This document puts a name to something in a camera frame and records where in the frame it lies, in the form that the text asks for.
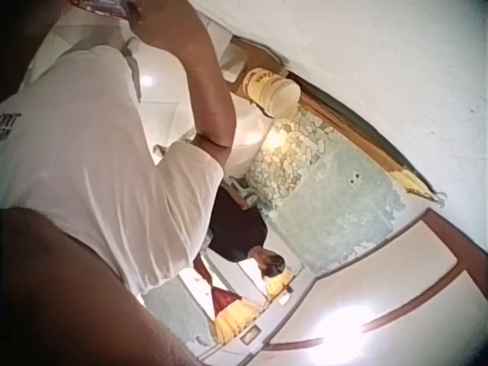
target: tiled floor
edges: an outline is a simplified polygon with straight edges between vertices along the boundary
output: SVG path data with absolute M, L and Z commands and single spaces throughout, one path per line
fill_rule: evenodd
M 220 56 L 231 34 L 201 15 Z M 121 46 L 133 36 L 126 21 L 102 17 L 69 8 L 47 35 L 31 63 L 24 84 L 42 75 L 56 59 L 83 39 Z M 140 67 L 142 100 L 139 105 L 148 147 L 167 145 L 188 131 L 192 124 L 186 75 L 181 63 L 171 54 L 136 42 L 131 47 Z

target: sleeve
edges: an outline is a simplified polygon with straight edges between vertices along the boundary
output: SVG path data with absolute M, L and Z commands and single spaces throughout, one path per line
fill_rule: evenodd
M 207 152 L 182 142 L 169 147 L 157 169 L 165 186 L 168 231 L 183 244 L 188 267 L 203 245 L 223 169 Z

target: white t-shirt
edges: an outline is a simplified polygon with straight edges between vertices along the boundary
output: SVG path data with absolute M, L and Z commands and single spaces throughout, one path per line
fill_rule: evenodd
M 154 166 L 124 58 L 63 56 L 0 105 L 0 207 L 27 207 L 93 249 L 133 294 L 191 265 L 223 170 L 173 144 Z

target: yellow bucket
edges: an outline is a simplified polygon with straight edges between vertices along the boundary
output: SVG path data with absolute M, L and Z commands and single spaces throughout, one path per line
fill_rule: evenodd
M 300 87 L 266 69 L 253 69 L 243 80 L 244 92 L 267 114 L 275 118 L 291 116 L 298 107 Z

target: man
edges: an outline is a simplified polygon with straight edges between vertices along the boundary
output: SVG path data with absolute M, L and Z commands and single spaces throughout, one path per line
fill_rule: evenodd
M 167 149 L 155 145 L 152 151 L 159 157 Z M 256 260 L 262 277 L 273 278 L 284 271 L 283 257 L 264 249 L 268 227 L 257 207 L 249 207 L 239 194 L 225 181 L 217 190 L 207 238 L 203 249 L 208 247 L 230 262 L 248 258 Z
M 25 38 L 53 14 L 30 13 Z M 155 167 L 130 69 L 107 46 L 62 56 L 0 105 L 0 354 L 15 350 L 15 364 L 198 364 L 134 295 L 191 265 L 200 249 L 235 110 L 186 1 L 143 0 L 130 25 L 181 61 L 197 135 Z

